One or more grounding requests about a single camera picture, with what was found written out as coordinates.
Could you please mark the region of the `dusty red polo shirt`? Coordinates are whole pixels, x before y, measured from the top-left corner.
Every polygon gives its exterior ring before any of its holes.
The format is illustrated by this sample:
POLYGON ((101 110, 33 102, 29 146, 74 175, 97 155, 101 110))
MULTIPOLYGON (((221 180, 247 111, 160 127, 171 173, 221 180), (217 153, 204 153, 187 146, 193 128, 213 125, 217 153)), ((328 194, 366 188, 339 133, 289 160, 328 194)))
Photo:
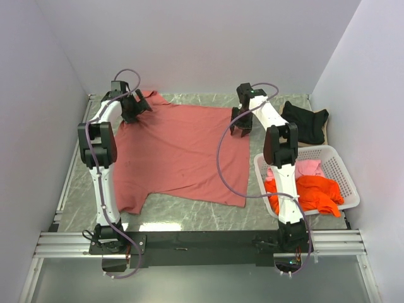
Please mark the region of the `dusty red polo shirt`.
POLYGON ((172 104, 160 94, 148 103, 150 112, 115 135, 118 210, 139 214, 152 193, 244 207, 249 138, 226 130, 231 109, 172 104))

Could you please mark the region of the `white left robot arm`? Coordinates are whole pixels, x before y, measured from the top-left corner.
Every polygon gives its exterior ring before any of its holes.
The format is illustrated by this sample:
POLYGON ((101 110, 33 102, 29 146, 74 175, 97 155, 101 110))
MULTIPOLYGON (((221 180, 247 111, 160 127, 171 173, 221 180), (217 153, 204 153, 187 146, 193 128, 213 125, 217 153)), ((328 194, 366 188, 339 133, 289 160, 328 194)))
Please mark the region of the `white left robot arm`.
POLYGON ((130 89, 127 82, 113 80, 96 114, 78 124, 80 158, 90 172, 95 189, 98 234, 107 226, 117 230, 121 222, 112 180, 118 156, 112 126, 118 118, 127 124, 136 123, 140 114, 151 111, 137 86, 130 89))

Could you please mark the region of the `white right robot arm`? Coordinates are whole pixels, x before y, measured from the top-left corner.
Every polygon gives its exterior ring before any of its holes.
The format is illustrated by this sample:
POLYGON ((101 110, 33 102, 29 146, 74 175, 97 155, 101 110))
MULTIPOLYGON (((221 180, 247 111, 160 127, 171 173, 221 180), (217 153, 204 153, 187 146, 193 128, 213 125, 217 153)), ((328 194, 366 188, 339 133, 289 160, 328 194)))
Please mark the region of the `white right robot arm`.
POLYGON ((253 117, 266 131, 263 158, 275 177, 276 191, 269 197, 278 197, 278 222, 280 225, 297 224, 304 221, 299 209, 295 181, 295 163, 298 156, 298 128, 287 122, 272 106, 275 94, 267 95, 250 83, 242 83, 237 89, 239 106, 232 109, 230 133, 241 130, 244 137, 252 131, 253 117))

